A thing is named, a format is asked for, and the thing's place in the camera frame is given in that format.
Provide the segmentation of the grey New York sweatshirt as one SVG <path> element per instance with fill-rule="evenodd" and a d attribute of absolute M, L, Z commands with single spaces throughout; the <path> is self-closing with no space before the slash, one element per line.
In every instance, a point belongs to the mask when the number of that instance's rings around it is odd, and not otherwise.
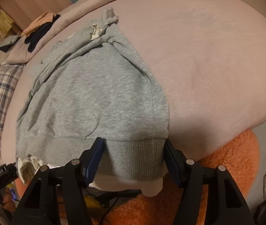
<path fill-rule="evenodd" d="M 101 137 L 105 151 L 93 187 L 139 189 L 150 197 L 162 190 L 169 106 L 117 21 L 105 9 L 35 67 L 16 123 L 22 180 L 42 165 L 64 166 Z"/>

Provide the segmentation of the orange fluffy rug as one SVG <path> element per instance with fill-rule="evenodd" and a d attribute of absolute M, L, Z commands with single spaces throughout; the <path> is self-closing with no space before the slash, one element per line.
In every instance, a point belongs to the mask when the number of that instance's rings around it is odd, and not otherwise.
<path fill-rule="evenodd" d="M 169 140 L 163 148 L 168 172 L 182 196 L 173 224 L 196 224 L 201 206 L 203 186 L 208 187 L 205 224 L 254 224 L 249 207 L 235 180 L 225 166 L 203 167 L 187 159 Z M 7 214 L 12 224 L 14 214 Z"/>

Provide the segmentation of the folded pink duvet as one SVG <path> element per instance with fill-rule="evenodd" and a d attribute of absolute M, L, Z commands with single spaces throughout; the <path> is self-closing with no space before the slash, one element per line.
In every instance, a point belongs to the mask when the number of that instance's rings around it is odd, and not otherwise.
<path fill-rule="evenodd" d="M 23 64 L 29 62 L 51 39 L 67 26 L 86 14 L 116 0 L 78 0 L 60 12 L 60 18 L 54 22 L 49 31 L 39 40 L 33 52 L 25 48 L 24 39 L 20 39 L 7 57 L 8 64 Z"/>

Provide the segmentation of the folded navy garment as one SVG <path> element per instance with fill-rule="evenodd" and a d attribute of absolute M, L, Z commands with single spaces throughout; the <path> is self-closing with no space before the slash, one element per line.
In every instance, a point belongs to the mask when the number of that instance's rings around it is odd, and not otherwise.
<path fill-rule="evenodd" d="M 28 52 L 33 52 L 39 40 L 50 30 L 54 22 L 58 20 L 60 14 L 57 14 L 52 22 L 46 22 L 37 28 L 36 31 L 32 32 L 24 41 L 25 44 L 28 44 Z"/>

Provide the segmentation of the pink bed sheet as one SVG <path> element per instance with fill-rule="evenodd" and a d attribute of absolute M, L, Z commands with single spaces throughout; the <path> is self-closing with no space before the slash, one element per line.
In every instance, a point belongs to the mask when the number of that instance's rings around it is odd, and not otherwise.
<path fill-rule="evenodd" d="M 10 103 L 1 159 L 15 160 L 17 116 L 52 46 L 112 7 L 164 89 L 169 137 L 200 159 L 266 120 L 266 18 L 241 0 L 116 0 L 67 26 L 26 65 Z"/>

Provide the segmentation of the folded peach garment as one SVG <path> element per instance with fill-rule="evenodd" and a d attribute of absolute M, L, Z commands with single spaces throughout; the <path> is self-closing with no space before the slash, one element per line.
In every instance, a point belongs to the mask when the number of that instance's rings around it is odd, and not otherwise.
<path fill-rule="evenodd" d="M 46 11 L 37 17 L 22 33 L 21 36 L 28 37 L 31 33 L 35 32 L 40 26 L 47 22 L 52 22 L 56 17 L 55 13 Z"/>

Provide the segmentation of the pink curtain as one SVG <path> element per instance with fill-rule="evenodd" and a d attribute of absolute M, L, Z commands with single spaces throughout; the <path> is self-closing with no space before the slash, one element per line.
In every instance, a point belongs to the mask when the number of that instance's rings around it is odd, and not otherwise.
<path fill-rule="evenodd" d="M 57 14 L 71 4 L 71 0 L 0 0 L 0 8 L 21 30 L 26 29 L 44 12 Z"/>

